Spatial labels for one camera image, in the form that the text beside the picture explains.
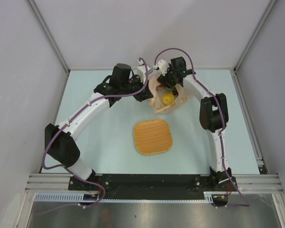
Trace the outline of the left aluminium corner post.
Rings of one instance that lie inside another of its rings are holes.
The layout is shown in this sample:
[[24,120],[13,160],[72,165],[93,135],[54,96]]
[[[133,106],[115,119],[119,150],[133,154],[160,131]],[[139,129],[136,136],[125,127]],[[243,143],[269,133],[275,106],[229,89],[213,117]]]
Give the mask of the left aluminium corner post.
[[34,16],[36,22],[38,23],[41,32],[45,36],[49,46],[51,47],[52,51],[54,52],[54,55],[56,56],[58,62],[62,66],[64,72],[68,76],[70,73],[70,69],[67,66],[67,63],[65,61],[65,58],[63,57],[40,9],[38,8],[38,5],[35,0],[25,0],[26,4],[28,5],[28,8],[30,9],[32,15]]

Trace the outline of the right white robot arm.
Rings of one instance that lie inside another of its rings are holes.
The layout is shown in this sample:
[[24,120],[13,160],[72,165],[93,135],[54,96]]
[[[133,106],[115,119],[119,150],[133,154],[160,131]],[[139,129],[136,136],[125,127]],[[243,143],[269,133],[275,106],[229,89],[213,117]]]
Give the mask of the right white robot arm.
[[232,172],[225,152],[225,129],[229,120],[227,98],[224,93],[211,92],[197,77],[195,71],[187,69],[183,57],[171,59],[168,63],[159,60],[154,69],[160,71],[159,82],[169,88],[182,86],[193,93],[200,103],[199,122],[206,131],[210,144],[211,165],[209,185],[214,190],[222,190],[232,182]]

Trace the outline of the aluminium frame rail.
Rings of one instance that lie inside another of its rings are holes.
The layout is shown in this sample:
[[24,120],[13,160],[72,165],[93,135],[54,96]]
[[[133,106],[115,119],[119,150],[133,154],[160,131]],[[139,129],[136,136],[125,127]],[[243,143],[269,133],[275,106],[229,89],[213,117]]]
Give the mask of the aluminium frame rail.
[[[25,192],[68,192],[71,174],[30,174]],[[237,186],[243,193],[280,194],[283,187],[277,174],[234,174]]]

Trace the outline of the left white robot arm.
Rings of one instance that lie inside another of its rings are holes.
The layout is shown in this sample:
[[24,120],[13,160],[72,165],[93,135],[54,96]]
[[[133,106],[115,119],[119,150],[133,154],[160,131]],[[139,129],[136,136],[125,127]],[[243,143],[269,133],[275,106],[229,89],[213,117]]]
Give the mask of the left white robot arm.
[[100,114],[112,107],[123,97],[134,97],[142,102],[150,99],[148,77],[153,69],[139,59],[136,72],[127,64],[118,63],[93,91],[89,99],[69,118],[58,125],[45,127],[45,152],[63,167],[79,178],[79,185],[85,190],[95,186],[95,171],[80,157],[76,144],[80,134]]

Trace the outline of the yellow fake lemon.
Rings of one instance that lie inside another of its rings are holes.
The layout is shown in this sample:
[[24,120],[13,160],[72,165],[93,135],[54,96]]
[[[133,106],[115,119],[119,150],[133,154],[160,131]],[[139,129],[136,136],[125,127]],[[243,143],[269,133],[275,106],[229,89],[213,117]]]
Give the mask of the yellow fake lemon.
[[162,103],[165,105],[165,106],[168,106],[168,105],[171,105],[173,104],[175,98],[174,98],[174,95],[171,94],[171,93],[166,93],[162,96]]

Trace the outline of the woven bamboo tray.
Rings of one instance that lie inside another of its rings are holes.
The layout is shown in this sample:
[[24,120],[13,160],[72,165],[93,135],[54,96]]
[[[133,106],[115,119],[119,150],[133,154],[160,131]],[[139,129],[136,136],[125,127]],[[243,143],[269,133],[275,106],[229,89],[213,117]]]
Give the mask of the woven bamboo tray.
[[169,124],[163,119],[137,123],[133,137],[137,151],[146,156],[165,153],[173,146]]

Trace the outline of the right aluminium corner post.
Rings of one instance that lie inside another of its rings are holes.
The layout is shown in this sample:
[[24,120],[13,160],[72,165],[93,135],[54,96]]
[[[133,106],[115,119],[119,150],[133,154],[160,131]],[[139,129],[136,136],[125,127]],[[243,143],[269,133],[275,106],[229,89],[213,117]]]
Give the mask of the right aluminium corner post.
[[268,2],[267,6],[264,9],[264,12],[262,13],[258,23],[255,26],[247,44],[245,45],[244,50],[242,51],[238,61],[236,62],[235,66],[233,67],[233,70],[235,72],[237,72],[240,69],[243,61],[246,59],[247,55],[249,54],[253,44],[255,43],[256,39],[260,35],[263,27],[265,26],[271,12],[273,11],[273,9],[277,3],[278,3],[278,0],[270,0]]

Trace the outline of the translucent orange plastic bag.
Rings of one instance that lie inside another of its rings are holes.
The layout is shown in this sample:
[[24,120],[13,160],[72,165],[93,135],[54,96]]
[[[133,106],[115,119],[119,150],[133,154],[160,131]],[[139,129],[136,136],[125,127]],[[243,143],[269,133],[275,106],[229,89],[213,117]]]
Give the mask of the translucent orange plastic bag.
[[149,90],[153,98],[149,99],[149,106],[155,114],[168,114],[182,104],[188,102],[193,93],[177,84],[173,88],[165,88],[157,79],[160,73],[149,77]]

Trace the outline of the aluminium corner post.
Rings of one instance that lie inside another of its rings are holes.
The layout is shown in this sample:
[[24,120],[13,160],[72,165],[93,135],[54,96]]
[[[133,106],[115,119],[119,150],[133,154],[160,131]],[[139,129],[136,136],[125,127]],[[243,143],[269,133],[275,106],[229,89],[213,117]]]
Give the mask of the aluminium corner post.
[[245,45],[244,50],[242,51],[238,61],[236,62],[235,66],[233,67],[233,70],[235,72],[237,72],[240,69],[243,61],[246,59],[247,55],[249,54],[253,44],[255,43],[256,39],[260,35],[263,27],[265,26],[271,12],[273,11],[273,9],[277,3],[278,3],[278,0],[270,0],[268,2],[267,6],[264,9],[264,12],[262,13],[258,23],[255,26],[247,44]]
[[49,46],[51,47],[52,51],[54,52],[54,55],[56,56],[58,62],[62,66],[64,72],[68,76],[70,73],[70,69],[67,66],[67,63],[65,61],[65,58],[63,57],[40,9],[38,8],[38,5],[35,0],[25,0],[26,4],[28,5],[28,8],[30,9],[32,15],[34,16],[36,22],[38,23],[41,32],[45,36]]

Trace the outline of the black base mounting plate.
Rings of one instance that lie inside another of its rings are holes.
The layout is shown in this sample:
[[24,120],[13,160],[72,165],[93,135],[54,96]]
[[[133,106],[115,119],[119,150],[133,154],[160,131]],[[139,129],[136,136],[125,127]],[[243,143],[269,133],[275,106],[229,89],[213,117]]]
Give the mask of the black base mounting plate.
[[200,174],[97,174],[90,181],[104,187],[106,200],[200,200],[206,191],[235,191],[237,183]]

